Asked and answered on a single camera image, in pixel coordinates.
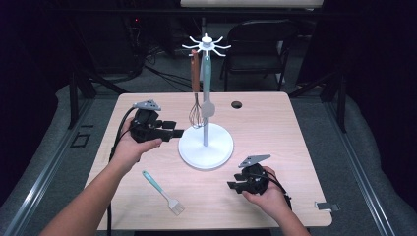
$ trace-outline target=gray carpet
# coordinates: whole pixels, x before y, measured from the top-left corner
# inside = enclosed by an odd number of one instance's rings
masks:
[[[306,41],[299,40],[295,50],[290,54],[289,67],[285,75],[286,84],[283,87],[286,92],[296,89],[295,80],[306,45]],[[161,72],[189,78],[189,59],[181,56],[181,52],[178,54],[175,60],[163,53],[158,54],[153,58],[155,63],[147,63],[147,65]],[[222,91],[222,81],[218,79],[221,59],[213,57],[212,61],[212,87],[214,91]],[[166,81],[146,69],[137,78],[117,85],[132,92],[190,91],[187,86]],[[28,225],[24,227],[23,235],[36,235],[85,185],[117,99],[116,94],[108,88],[101,85],[95,85],[95,87],[99,93],[95,100],[88,101],[81,98],[81,103],[89,108],[87,115],[81,119],[74,133],[68,138],[69,142],[65,144],[62,151],[63,160],[30,217]],[[230,90],[276,90],[274,76],[261,81],[251,78],[231,78],[229,87]],[[328,202],[339,204],[341,210],[332,214],[331,226],[312,228],[311,233],[312,235],[381,235],[352,173],[349,156],[338,136],[337,128],[331,123],[332,118],[317,97],[320,90],[320,88],[315,88],[303,97],[292,99],[291,102],[325,196]],[[60,103],[51,127],[25,175],[0,209],[1,235],[6,232],[43,166],[56,154],[61,141],[66,139],[68,134],[66,128],[69,124],[68,88],[63,88],[57,95]],[[359,109],[351,99],[348,99],[346,106],[346,128],[349,140],[386,210],[387,218],[396,235],[416,235],[416,213],[395,194],[381,171],[375,141]],[[270,233],[280,235],[279,230],[272,230]],[[104,232],[97,232],[97,234],[104,235]],[[116,231],[114,235],[134,235],[134,232]],[[138,235],[152,234],[143,232]]]

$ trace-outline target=round white base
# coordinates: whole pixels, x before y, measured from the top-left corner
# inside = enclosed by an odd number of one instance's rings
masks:
[[[204,127],[188,128],[179,141],[181,157],[189,165],[210,170],[224,164],[233,152],[233,139],[223,127],[208,124],[208,145],[203,144]]]

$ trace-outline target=white stand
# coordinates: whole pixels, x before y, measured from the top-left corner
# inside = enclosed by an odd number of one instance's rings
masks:
[[[216,124],[209,124],[209,145],[203,145],[203,129],[188,128],[179,141],[178,149],[187,164],[202,170],[212,170],[224,164],[233,152],[229,132]]]
[[[225,56],[215,50],[216,47],[226,49],[230,46],[218,46],[216,43],[220,42],[223,37],[218,41],[213,42],[212,38],[207,34],[202,38],[202,41],[196,41],[190,37],[192,41],[197,43],[194,46],[186,46],[185,48],[199,48],[197,52],[204,51],[209,59],[211,51],[214,51],[219,56]],[[203,91],[204,101],[209,100],[210,81],[211,81],[211,61],[208,60],[205,65],[202,63],[201,78],[203,79]],[[181,157],[189,165],[202,169],[211,170],[224,164],[231,156],[233,152],[233,139],[223,127],[212,124],[209,122],[208,115],[204,116],[207,119],[207,124],[203,129],[195,129],[194,127],[188,128],[182,138],[179,141],[178,149]]]

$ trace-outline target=light blue brush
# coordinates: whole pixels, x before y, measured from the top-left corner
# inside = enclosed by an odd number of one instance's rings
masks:
[[[179,215],[183,210],[184,206],[180,204],[175,199],[170,198],[165,191],[160,188],[160,186],[156,183],[156,181],[149,175],[147,171],[142,171],[142,174],[145,176],[145,178],[168,200],[168,207],[174,212],[176,215]]]

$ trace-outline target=human arm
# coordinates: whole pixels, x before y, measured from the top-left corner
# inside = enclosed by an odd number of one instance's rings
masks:
[[[128,131],[130,119],[125,122],[122,134]],[[119,141],[109,164],[62,209],[40,235],[94,235],[120,181],[141,155],[159,147],[161,139],[136,143],[130,132]]]
[[[275,175],[275,172],[267,166],[264,170]],[[274,183],[269,181],[267,190],[262,195],[253,195],[243,191],[242,195],[252,204],[258,205],[267,215],[278,223],[286,236],[310,235],[297,215],[290,209],[285,201],[282,191]]]

